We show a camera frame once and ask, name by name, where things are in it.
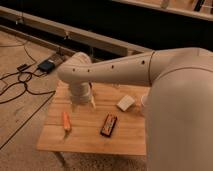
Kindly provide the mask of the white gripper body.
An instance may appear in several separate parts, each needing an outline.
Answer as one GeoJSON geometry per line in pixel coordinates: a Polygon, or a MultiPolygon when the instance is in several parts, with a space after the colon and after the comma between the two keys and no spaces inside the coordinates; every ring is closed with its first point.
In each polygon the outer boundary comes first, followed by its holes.
{"type": "Polygon", "coordinates": [[[73,103],[87,103],[91,100],[91,88],[88,83],[70,84],[70,98],[73,103]]]}

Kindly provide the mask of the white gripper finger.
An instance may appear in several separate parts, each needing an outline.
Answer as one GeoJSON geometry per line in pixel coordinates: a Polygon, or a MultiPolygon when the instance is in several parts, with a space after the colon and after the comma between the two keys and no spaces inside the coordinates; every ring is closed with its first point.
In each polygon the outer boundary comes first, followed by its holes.
{"type": "Polygon", "coordinates": [[[94,109],[96,109],[95,99],[93,96],[91,96],[90,104],[94,109]]]}
{"type": "Polygon", "coordinates": [[[77,108],[77,105],[75,103],[71,103],[71,108],[72,108],[72,111],[75,111],[75,109],[77,108]]]}

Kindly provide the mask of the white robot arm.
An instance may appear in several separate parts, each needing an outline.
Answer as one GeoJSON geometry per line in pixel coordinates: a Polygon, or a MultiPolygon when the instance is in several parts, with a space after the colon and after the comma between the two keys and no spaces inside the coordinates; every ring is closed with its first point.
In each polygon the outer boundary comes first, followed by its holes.
{"type": "Polygon", "coordinates": [[[82,52],[58,69],[77,102],[91,83],[147,86],[148,171],[213,171],[213,51],[156,50],[94,63],[82,52]]]}

